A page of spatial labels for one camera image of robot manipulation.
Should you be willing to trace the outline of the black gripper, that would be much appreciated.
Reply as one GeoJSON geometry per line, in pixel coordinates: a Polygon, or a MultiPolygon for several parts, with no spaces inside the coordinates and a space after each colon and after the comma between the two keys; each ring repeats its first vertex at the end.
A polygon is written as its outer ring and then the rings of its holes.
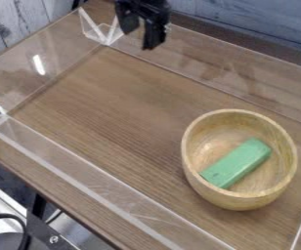
{"type": "Polygon", "coordinates": [[[115,14],[124,34],[140,26],[139,18],[144,19],[144,50],[152,50],[164,42],[170,11],[167,0],[115,0],[115,14]]]}

